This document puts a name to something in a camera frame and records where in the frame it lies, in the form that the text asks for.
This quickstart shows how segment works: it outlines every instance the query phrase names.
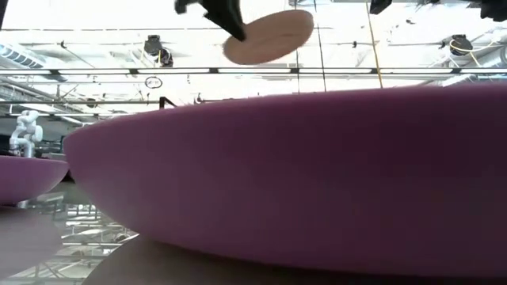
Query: ceiling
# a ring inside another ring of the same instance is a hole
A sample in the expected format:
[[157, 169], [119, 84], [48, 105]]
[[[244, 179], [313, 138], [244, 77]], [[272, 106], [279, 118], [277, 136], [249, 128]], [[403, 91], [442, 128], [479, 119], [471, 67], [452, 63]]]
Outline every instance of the ceiling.
[[[291, 10], [288, 0], [244, 0], [245, 22]], [[451, 55], [442, 41], [464, 34], [473, 43], [475, 57], [483, 64], [507, 40], [505, 24], [480, 18], [479, 9], [466, 2], [419, 6], [417, 1], [393, 3], [380, 15], [372, 15], [375, 41], [368, 26], [366, 5], [361, 2], [333, 3], [303, 1], [297, 9], [314, 15], [312, 37], [298, 51], [259, 68], [375, 67], [376, 47], [380, 67], [476, 67], [469, 55]], [[192, 5], [176, 15], [173, 2], [166, 0], [11, 0], [0, 44], [36, 57], [48, 69], [102, 69], [154, 67], [143, 53], [148, 35], [160, 35], [164, 48], [173, 54], [174, 68], [241, 67], [227, 61], [221, 45], [228, 34], [202, 18], [204, 9]], [[5, 68], [26, 68], [0, 58]], [[197, 95], [205, 99], [226, 99], [269, 94], [379, 88], [374, 76], [296, 76], [240, 74], [166, 74], [159, 89], [148, 89], [150, 75], [69, 75], [66, 82], [41, 76], [9, 76], [23, 85], [64, 100], [145, 101], [168, 97], [177, 105], [194, 104]], [[385, 77], [384, 87], [428, 84], [429, 76]], [[80, 112], [145, 112], [156, 104], [101, 104]]]

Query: white humanoid robot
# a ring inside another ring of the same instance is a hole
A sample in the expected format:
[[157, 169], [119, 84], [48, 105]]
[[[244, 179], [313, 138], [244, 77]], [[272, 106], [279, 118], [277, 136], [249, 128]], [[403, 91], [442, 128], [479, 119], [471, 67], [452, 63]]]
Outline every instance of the white humanoid robot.
[[16, 156], [25, 158], [33, 158], [35, 143], [42, 141], [42, 127], [36, 124], [39, 117], [38, 111], [23, 111], [21, 116], [17, 118], [16, 130], [10, 136], [10, 151]]

